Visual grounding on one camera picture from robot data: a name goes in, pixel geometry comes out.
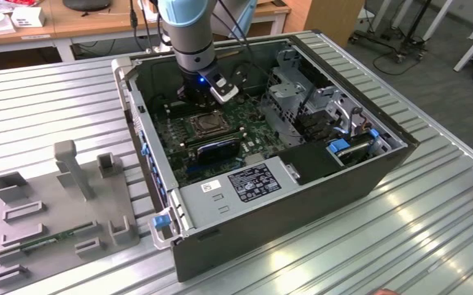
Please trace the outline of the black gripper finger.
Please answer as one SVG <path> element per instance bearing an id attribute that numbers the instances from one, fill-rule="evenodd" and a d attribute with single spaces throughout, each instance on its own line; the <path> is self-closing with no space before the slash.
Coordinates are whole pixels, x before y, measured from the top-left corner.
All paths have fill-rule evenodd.
<path id="1" fill-rule="evenodd" d="M 194 107 L 198 106 L 198 101 L 197 101 L 196 95 L 194 95 L 194 93 L 190 93 L 190 91 L 186 90 L 186 88 L 178 88 L 177 99 L 181 102 L 184 102 Z"/>
<path id="2" fill-rule="evenodd" d="M 212 94 L 204 93 L 201 95 L 200 107 L 208 110 L 216 110 L 220 108 L 220 104 Z"/>

